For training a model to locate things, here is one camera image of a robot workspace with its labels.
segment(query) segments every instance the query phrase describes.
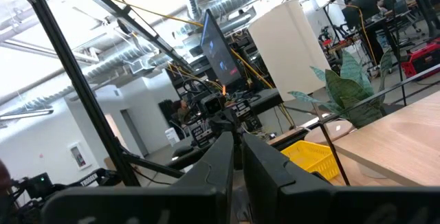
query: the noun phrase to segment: yellow plastic basket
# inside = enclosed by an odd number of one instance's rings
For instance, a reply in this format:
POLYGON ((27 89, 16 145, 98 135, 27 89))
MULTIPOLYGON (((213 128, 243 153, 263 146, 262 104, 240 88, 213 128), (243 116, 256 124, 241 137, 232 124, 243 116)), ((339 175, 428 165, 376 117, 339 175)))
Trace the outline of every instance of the yellow plastic basket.
POLYGON ((297 166, 307 172, 319 172, 326 180, 330 180, 339 174, 335 157, 333 157, 328 146, 297 141, 281 152, 297 166))

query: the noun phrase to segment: silver ventilation duct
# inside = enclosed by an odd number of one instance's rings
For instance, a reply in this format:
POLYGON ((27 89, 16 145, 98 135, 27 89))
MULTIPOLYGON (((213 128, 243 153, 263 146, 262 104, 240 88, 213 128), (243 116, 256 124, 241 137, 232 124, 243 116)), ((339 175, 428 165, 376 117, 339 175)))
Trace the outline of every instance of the silver ventilation duct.
POLYGON ((241 27, 248 23, 252 18, 256 16, 256 12, 254 8, 249 9, 247 12, 240 14, 237 17, 230 19, 229 21, 225 21, 219 25, 220 30, 223 33, 230 32, 235 28, 241 27))
MULTIPOLYGON (((212 15, 217 19, 222 14, 223 15, 229 14, 232 11, 235 11, 239 8, 242 8, 246 5, 249 5, 255 1, 258 1, 258 0, 218 0, 218 1, 215 1, 212 3, 209 3, 208 5, 205 5, 204 7, 202 7, 202 9, 207 10, 209 8, 212 12, 212 15)), ((177 30, 176 34, 185 35, 191 31, 196 30, 197 28, 199 28, 199 27, 196 25, 186 24, 183 27, 181 27, 179 30, 177 30)))
POLYGON ((200 9, 199 6, 197 5, 197 0, 188 0, 188 1, 189 1, 188 9, 191 9, 192 18, 198 21, 200 19, 200 9))
MULTIPOLYGON (((256 15, 255 9, 251 8, 247 12, 244 12, 243 14, 240 14, 237 17, 234 17, 230 19, 229 21, 223 22, 219 25, 220 30, 223 33, 227 33, 232 31, 235 28, 241 27, 242 25, 245 25, 248 23, 252 18, 254 18, 256 15)), ((193 34, 189 38, 187 38, 188 44, 186 44, 186 47, 194 48, 199 45, 201 39, 200 34, 193 34)), ((152 66, 159 66, 163 65, 164 63, 172 61, 169 56, 167 56, 165 53, 161 53, 155 56, 152 56, 150 58, 144 59, 143 63, 147 65, 152 66)))
MULTIPOLYGON (((120 66, 123 62, 131 62, 146 53, 150 52, 148 45, 140 45, 136 38, 130 38, 128 42, 122 42, 115 47, 103 52, 99 57, 102 59, 101 63, 86 67, 82 69, 82 73, 86 80, 90 81, 96 76, 105 74, 110 70, 120 66)), ((14 113, 27 109, 38 109, 45 107, 51 102, 66 96, 74 91, 72 82, 68 75, 63 73, 27 92, 27 96, 35 93, 44 94, 42 96, 33 98, 25 103, 18 103, 9 107, 6 112, 14 113)))

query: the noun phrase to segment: fluorescent light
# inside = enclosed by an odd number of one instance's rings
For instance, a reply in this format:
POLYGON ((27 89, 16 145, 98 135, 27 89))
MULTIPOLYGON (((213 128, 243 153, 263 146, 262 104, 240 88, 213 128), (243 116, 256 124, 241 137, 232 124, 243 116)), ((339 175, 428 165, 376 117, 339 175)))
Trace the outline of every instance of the fluorescent light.
POLYGON ((26 113, 17 113, 17 114, 9 114, 0 116, 0 120, 12 120, 24 117, 36 117, 40 115, 49 115, 52 114, 54 110, 39 110, 39 111, 28 111, 26 113))

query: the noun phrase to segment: red toolbox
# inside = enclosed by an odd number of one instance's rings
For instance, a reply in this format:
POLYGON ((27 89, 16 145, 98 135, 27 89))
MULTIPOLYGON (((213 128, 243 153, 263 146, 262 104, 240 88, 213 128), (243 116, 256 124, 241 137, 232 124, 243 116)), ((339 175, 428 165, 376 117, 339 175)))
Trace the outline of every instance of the red toolbox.
MULTIPOLYGON (((415 76, 416 74, 425 71, 440 63, 440 38, 429 42, 424 48, 418 49, 415 52, 408 53, 408 61, 401 63, 401 68, 404 70, 407 78, 415 76)), ((440 71, 434 70, 419 78, 426 78, 440 71)))

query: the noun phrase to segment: potted plant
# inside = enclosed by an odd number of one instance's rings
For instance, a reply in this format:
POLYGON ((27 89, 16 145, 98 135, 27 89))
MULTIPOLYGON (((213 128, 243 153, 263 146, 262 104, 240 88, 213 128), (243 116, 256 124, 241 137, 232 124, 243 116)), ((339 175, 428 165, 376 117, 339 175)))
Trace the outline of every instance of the potted plant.
MULTIPOLYGON (((379 91, 385 88, 385 77, 392 67, 391 58, 393 51, 388 49, 380 61, 380 86, 379 91)), ((315 75, 326 84, 326 92, 329 102, 322 102, 299 91, 291 91, 296 99, 305 102, 314 102, 328 108, 333 113, 341 113, 343 110, 352 107, 354 104, 374 94, 369 78, 362 71, 361 65, 348 52, 342 53, 342 66, 340 76, 332 70, 311 67, 315 75)), ((350 121, 354 127, 361 128, 374 122, 385 115, 382 108, 385 96, 380 96, 370 103, 342 114, 341 117, 350 121)))

